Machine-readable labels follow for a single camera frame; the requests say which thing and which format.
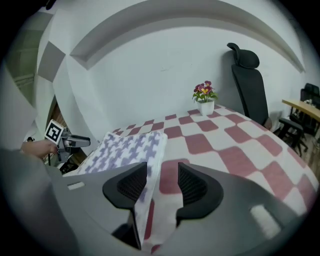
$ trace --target red and white checkered cloth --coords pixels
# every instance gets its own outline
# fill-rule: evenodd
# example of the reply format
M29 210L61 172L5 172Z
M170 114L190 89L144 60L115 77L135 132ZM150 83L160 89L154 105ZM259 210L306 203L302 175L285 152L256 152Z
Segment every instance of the red and white checkered cloth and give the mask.
M282 140L248 117L216 105L213 114L195 109L113 131L120 136L163 131L168 141L149 208L142 249L154 252L176 229L183 207L178 162L209 167L250 179L297 214L313 203L318 181Z

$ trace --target flower pot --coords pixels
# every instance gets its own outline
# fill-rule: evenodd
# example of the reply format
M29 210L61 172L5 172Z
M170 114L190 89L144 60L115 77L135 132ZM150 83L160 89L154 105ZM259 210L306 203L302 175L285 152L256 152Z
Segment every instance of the flower pot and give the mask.
M203 116L211 115L215 110L215 102L214 101L208 101L208 102L202 102L198 101L198 109Z

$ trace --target patterned cloth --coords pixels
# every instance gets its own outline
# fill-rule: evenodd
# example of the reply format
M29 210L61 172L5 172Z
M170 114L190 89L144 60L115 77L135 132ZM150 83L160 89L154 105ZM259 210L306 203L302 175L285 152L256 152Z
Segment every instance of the patterned cloth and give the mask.
M319 183L306 163L273 133L231 109L216 105L208 116L195 109L113 132L125 137L150 131L166 133L168 141L150 204L144 251L154 252L176 229L176 212L183 207L178 162L246 177L299 215L314 201Z
M143 241L149 206L161 170L166 143L167 135L159 131L127 137L108 132L85 161L75 171L65 176L103 172L134 163L147 162L147 182L134 205L138 234Z

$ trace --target wooden table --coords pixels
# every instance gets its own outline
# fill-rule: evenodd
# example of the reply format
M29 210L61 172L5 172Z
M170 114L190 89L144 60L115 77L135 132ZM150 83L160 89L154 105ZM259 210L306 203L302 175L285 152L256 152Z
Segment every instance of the wooden table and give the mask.
M297 110L302 111L303 113L309 115L314 118L318 122L320 122L320 110L310 104L304 103L301 100L297 99L283 99L282 103L287 104Z

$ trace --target hand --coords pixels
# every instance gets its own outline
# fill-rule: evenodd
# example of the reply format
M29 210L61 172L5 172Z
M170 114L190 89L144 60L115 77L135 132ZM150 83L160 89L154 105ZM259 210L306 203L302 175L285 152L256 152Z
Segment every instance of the hand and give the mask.
M43 159L48 154L57 154L57 145L48 139L24 142L21 146L24 153Z

